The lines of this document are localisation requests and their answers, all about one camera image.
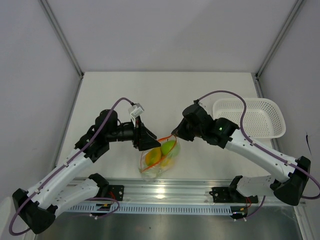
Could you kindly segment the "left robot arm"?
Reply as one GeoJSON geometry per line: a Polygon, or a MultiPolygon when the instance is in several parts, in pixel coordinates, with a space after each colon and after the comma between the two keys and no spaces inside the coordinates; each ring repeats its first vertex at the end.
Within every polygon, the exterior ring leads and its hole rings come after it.
{"type": "Polygon", "coordinates": [[[101,111],[94,125],[75,144],[65,162],[28,190],[19,188],[12,194],[15,216],[24,221],[28,230],[40,234],[60,214],[82,201],[114,199],[109,182],[98,173],[91,174],[72,188],[66,187],[77,174],[102,157],[112,142],[130,141],[139,151],[159,147],[161,144],[157,137],[142,123],[140,115],[143,111],[141,106],[133,105],[129,109],[131,120],[124,123],[119,123],[115,110],[101,111]]]}

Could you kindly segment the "yellow green mango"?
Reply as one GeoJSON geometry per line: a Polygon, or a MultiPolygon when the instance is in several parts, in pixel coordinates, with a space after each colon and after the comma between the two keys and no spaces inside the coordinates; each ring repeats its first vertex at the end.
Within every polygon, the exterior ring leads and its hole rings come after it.
{"type": "Polygon", "coordinates": [[[145,163],[151,166],[162,158],[161,147],[155,147],[145,155],[145,163]]]}

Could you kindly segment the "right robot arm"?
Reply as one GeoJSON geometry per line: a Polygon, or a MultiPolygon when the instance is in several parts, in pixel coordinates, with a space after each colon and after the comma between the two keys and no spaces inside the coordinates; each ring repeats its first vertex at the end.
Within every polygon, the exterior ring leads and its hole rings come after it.
{"type": "Polygon", "coordinates": [[[171,132],[173,136],[185,141],[200,138],[209,145],[241,155],[269,173],[261,177],[236,176],[227,188],[232,201],[275,196],[285,204],[299,204],[310,179],[311,161],[308,158],[296,159],[248,139],[236,123],[223,117],[213,119],[197,103],[185,108],[182,115],[182,121],[171,132]]]}

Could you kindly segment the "white cauliflower with leaves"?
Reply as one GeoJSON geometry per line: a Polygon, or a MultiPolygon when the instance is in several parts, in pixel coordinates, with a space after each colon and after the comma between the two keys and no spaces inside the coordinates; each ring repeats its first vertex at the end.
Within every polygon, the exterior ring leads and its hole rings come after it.
{"type": "Polygon", "coordinates": [[[161,169],[150,168],[141,173],[141,177],[144,181],[151,182],[156,180],[162,175],[163,171],[161,169]]]}

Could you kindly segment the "clear zip top bag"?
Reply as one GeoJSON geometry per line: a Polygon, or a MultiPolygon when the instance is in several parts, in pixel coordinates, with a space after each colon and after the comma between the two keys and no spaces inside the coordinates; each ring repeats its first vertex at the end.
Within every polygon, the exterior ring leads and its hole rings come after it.
{"type": "Polygon", "coordinates": [[[174,135],[160,138],[159,147],[143,151],[140,156],[138,170],[143,180],[158,179],[175,166],[181,146],[174,135]]]}

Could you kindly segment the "green apple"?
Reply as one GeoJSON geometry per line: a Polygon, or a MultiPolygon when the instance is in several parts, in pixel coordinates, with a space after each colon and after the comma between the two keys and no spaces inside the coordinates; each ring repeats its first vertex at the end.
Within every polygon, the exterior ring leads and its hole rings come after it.
{"type": "Polygon", "coordinates": [[[174,158],[180,153],[181,147],[176,140],[168,140],[161,145],[160,150],[163,156],[169,155],[174,158]]]}

